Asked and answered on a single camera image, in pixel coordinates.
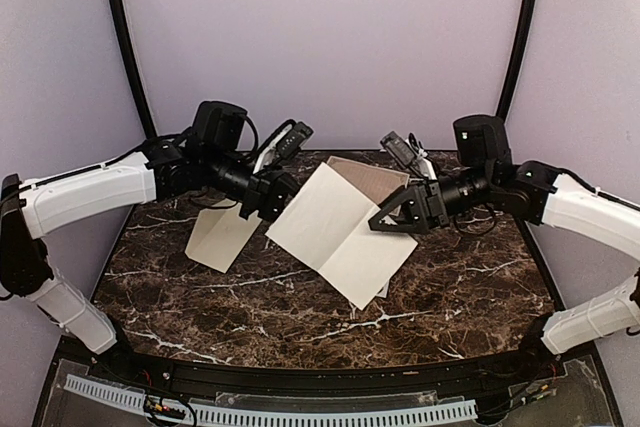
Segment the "gray plastic panel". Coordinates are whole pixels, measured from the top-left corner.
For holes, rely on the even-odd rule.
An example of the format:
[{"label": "gray plastic panel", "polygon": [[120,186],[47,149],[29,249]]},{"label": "gray plastic panel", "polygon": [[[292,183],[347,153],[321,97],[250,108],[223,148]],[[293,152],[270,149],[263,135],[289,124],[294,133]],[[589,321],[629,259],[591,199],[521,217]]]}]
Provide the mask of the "gray plastic panel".
[{"label": "gray plastic panel", "polygon": [[[106,383],[98,379],[68,375],[64,389],[82,397],[137,415],[144,415],[145,394],[140,389]],[[165,405],[181,410],[175,401]],[[426,427],[477,418],[474,400],[380,412],[286,413],[250,411],[191,403],[200,426],[241,427]],[[191,424],[191,414],[183,420]]]}]

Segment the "brown marble surface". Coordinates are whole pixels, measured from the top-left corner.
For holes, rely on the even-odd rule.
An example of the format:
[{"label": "brown marble surface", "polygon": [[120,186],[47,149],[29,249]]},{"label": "brown marble surface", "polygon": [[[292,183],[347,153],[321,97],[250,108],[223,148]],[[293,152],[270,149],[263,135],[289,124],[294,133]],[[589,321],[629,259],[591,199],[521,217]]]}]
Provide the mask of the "brown marble surface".
[{"label": "brown marble surface", "polygon": [[[336,154],[395,168],[382,152]],[[330,155],[305,152],[287,169],[304,181]],[[433,158],[456,168],[452,153]],[[138,352],[247,367],[405,366],[512,350],[529,322],[552,310],[508,216],[480,238],[453,228],[417,238],[388,297],[359,311],[269,242],[265,222],[226,274],[189,260],[200,209],[188,197],[137,207],[98,286],[96,304],[122,322]],[[483,216],[461,224],[481,229]]]}]

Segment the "folded paper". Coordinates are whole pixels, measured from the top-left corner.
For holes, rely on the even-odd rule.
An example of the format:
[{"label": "folded paper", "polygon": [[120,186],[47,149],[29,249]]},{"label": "folded paper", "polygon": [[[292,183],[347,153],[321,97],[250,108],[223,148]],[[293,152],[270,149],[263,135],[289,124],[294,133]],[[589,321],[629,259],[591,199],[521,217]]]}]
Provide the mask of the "folded paper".
[{"label": "folded paper", "polygon": [[233,204],[223,200],[216,207],[230,208],[200,211],[185,249],[187,257],[219,272],[229,270],[260,225],[257,213],[244,220],[239,216],[240,205]]},{"label": "folded paper", "polygon": [[406,234],[373,232],[378,206],[327,164],[302,186],[267,237],[364,309],[416,248]]}]

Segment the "paper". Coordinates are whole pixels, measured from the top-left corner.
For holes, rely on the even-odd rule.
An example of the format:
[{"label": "paper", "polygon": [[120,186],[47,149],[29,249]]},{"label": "paper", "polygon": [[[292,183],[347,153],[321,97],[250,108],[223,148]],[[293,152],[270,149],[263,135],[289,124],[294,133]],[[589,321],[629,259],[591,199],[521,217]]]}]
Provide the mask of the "paper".
[{"label": "paper", "polygon": [[[375,204],[380,204],[398,187],[406,187],[409,183],[409,174],[406,172],[375,167],[334,155],[329,157],[327,165],[348,180],[351,185]],[[399,213],[400,207],[391,212],[391,215],[398,215]],[[376,294],[376,297],[386,299],[388,294],[389,282],[384,284],[384,287]]]},{"label": "paper", "polygon": [[321,164],[267,237],[364,309],[417,245],[406,234],[371,231],[368,220],[378,210],[340,174]]},{"label": "paper", "polygon": [[[223,200],[216,207],[233,205]],[[260,225],[258,214],[244,220],[240,205],[225,210],[201,210],[185,249],[187,257],[219,272],[226,272]]]}]

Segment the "black frame pole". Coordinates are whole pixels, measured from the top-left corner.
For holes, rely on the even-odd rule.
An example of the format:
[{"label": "black frame pole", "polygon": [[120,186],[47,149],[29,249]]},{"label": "black frame pole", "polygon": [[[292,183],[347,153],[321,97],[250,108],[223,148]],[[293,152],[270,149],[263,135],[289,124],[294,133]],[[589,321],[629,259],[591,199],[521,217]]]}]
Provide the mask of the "black frame pole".
[{"label": "black frame pole", "polygon": [[502,120],[506,120],[513,100],[513,94],[518,83],[520,75],[520,67],[524,58],[524,51],[527,46],[527,38],[529,37],[529,29],[531,28],[531,20],[533,19],[533,8],[536,0],[522,0],[520,6],[520,17],[518,18],[518,27],[516,28],[515,39],[513,40],[513,48],[511,50],[511,58],[509,59],[509,67],[507,75],[502,86],[500,101],[496,115]]},{"label": "black frame pole", "polygon": [[149,139],[158,136],[158,131],[153,123],[151,117],[151,110],[149,110],[149,104],[147,103],[147,97],[142,87],[142,79],[140,78],[140,72],[138,71],[138,64],[133,52],[133,44],[131,43],[131,36],[129,35],[129,27],[127,25],[127,18],[124,12],[124,4],[122,0],[109,0],[111,6],[111,16],[113,17],[113,25],[116,29],[116,36],[118,37],[118,44],[120,45],[120,54],[122,55],[122,62],[124,63],[125,71],[127,72],[127,79],[129,80],[129,86],[131,88],[131,94],[136,104],[136,110],[138,111],[138,117],[144,130],[144,135]]}]

